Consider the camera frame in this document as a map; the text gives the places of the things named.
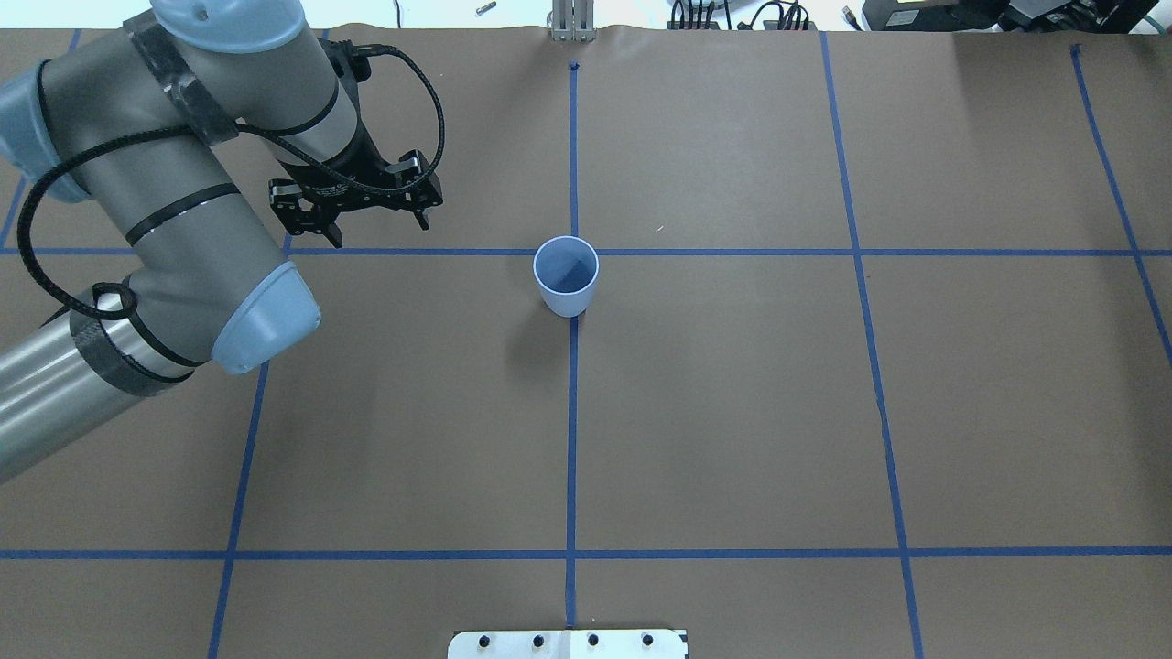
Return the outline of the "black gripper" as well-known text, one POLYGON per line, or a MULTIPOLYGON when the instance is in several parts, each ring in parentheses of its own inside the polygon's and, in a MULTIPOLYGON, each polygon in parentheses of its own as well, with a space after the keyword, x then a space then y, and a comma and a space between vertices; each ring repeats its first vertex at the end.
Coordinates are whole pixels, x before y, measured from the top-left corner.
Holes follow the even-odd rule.
POLYGON ((270 209, 286 231, 313 231, 334 249, 343 247, 338 218, 352 211, 406 211, 427 231, 429 213, 444 203, 436 172, 444 152, 440 94, 422 68, 397 47, 349 40, 322 40, 319 45, 338 84, 331 101, 308 124, 268 131, 270 150, 288 174, 270 181, 270 209), (437 118, 434 158, 413 149, 390 162, 375 145, 361 115, 359 86, 370 79, 370 59, 376 56, 406 62, 430 96, 437 118))

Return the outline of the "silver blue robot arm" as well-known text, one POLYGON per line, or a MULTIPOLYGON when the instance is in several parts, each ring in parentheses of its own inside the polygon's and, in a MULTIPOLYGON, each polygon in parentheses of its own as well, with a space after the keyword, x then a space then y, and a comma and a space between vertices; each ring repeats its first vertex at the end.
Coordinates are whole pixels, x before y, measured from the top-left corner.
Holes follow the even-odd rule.
POLYGON ((4 159, 29 182, 18 258, 57 303, 4 353, 4 481, 206 362, 255 371, 320 325, 309 285, 213 148, 263 140, 286 233, 340 247, 340 215, 442 203, 440 159, 386 161, 361 115, 370 59, 397 47, 316 38, 298 1, 154 1, 105 38, 4 82, 4 159), (141 259, 70 292, 38 261, 42 201, 96 201, 141 259))

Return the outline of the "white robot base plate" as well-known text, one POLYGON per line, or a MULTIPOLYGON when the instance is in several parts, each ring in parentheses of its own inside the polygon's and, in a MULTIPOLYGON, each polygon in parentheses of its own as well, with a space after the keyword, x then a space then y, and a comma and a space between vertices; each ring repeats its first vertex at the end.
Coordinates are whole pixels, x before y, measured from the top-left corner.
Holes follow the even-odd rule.
POLYGON ((672 629, 488 630, 454 634, 448 658, 689 658, 672 629))

